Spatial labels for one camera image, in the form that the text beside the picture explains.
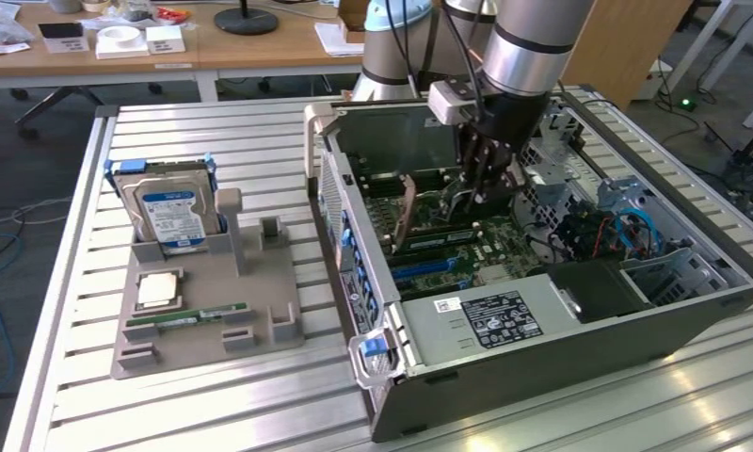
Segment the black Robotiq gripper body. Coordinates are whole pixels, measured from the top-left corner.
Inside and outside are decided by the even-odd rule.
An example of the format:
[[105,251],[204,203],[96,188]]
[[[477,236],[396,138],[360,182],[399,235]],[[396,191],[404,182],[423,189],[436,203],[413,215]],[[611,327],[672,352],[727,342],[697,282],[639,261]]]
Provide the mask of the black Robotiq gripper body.
[[497,141],[528,141],[549,105],[549,93],[520,96],[495,93],[484,97],[483,106],[473,105],[463,129],[463,140],[473,136]]

